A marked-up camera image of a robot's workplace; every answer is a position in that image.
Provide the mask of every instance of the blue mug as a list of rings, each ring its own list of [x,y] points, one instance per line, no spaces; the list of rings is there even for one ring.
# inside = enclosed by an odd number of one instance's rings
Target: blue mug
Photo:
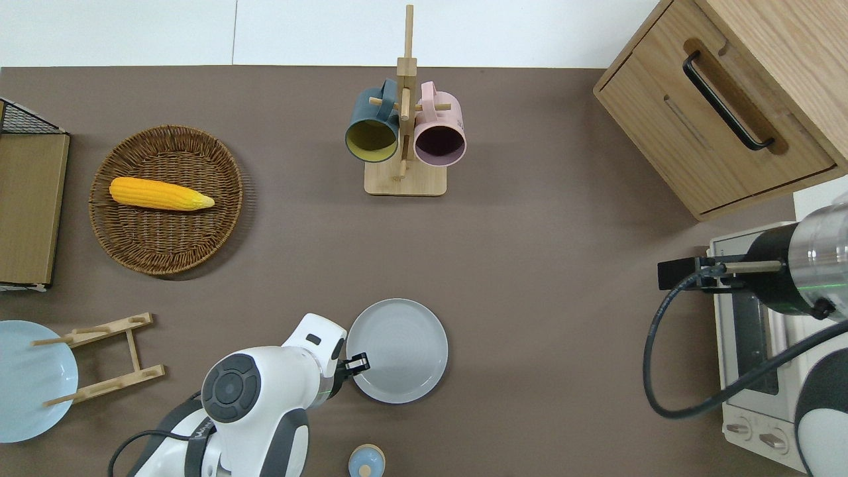
[[[371,104],[369,98],[382,99],[382,104]],[[382,87],[370,87],[360,93],[350,116],[350,125],[344,134],[344,143],[357,159],[364,162],[383,162],[398,150],[398,83],[387,79]]]

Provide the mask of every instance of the wire basket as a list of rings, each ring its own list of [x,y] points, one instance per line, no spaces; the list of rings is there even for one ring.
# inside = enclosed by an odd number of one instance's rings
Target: wire basket
[[[137,177],[192,188],[215,200],[208,209],[157,210],[118,204],[116,177]],[[241,213],[242,175],[229,149],[188,126],[158,126],[125,139],[94,177],[88,211],[109,256],[148,275],[184,272],[208,260],[229,238]]]
[[[68,134],[45,121],[20,104],[0,98],[0,133],[2,134]]]

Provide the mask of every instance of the brown table surface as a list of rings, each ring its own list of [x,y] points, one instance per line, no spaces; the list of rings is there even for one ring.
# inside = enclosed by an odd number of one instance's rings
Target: brown table surface
[[[697,223],[592,96],[600,73],[420,69],[460,99],[469,143],[448,193],[425,199],[367,195],[343,143],[356,94],[390,68],[2,69],[0,95],[72,138],[54,286],[1,294],[0,319],[62,334],[150,311],[155,324],[136,333],[142,365],[168,373],[1,445],[0,474],[104,474],[119,443],[155,427],[225,354],[281,344],[308,311],[347,328],[370,304],[403,297],[444,325],[446,374],[408,405],[347,385],[310,411],[305,476],[346,475],[365,442],[386,452],[386,476],[796,475],[727,443],[720,411],[655,415],[640,369],[663,296],[656,263],[792,220],[791,198]],[[165,123],[218,137],[248,179],[230,241],[170,280],[109,258],[86,205],[105,155]],[[668,406],[718,389],[711,299],[678,301],[655,354]],[[120,337],[75,355],[81,384],[131,370]],[[119,474],[142,447],[126,450]]]

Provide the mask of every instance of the corn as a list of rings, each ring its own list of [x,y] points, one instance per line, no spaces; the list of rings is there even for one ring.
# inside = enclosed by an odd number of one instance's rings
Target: corn
[[[214,200],[194,189],[135,177],[116,177],[109,193],[120,204],[150,209],[197,210],[215,205]]]

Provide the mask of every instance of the wooden mug stand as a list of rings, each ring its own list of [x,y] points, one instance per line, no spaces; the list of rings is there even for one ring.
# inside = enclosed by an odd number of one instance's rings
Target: wooden mug stand
[[[433,167],[418,160],[412,138],[416,123],[418,101],[418,60],[412,57],[412,5],[406,6],[406,39],[404,56],[398,58],[398,98],[400,129],[398,151],[388,160],[365,164],[365,191],[371,195],[414,195],[438,197],[448,191],[447,167]],[[371,98],[372,104],[381,104]],[[436,109],[450,109],[449,104],[437,104]]]
[[[129,341],[130,344],[130,359],[132,360],[132,368],[134,370],[132,373],[124,374],[123,376],[119,376],[117,378],[106,379],[105,381],[100,381],[99,383],[85,386],[76,390],[76,392],[73,394],[57,397],[56,399],[51,399],[50,401],[44,401],[42,405],[44,407],[49,407],[53,404],[59,404],[60,402],[71,400],[73,400],[73,402],[76,404],[77,402],[85,401],[86,399],[91,399],[97,396],[102,396],[114,390],[120,390],[127,386],[147,381],[148,379],[164,376],[165,366],[157,364],[156,366],[142,369],[140,363],[138,362],[136,340],[132,336],[132,330],[135,328],[140,328],[142,326],[147,326],[150,323],[153,323],[153,317],[150,315],[150,313],[142,313],[134,317],[120,319],[111,323],[102,324],[100,326],[95,326],[91,328],[76,328],[73,329],[70,333],[64,336],[59,336],[58,338],[33,341],[31,343],[31,345],[33,346],[51,345],[53,343],[65,343],[71,348],[76,348],[77,346],[87,345],[94,341],[102,340],[103,338],[108,338],[109,336],[114,336],[120,333],[126,333],[126,340]]]

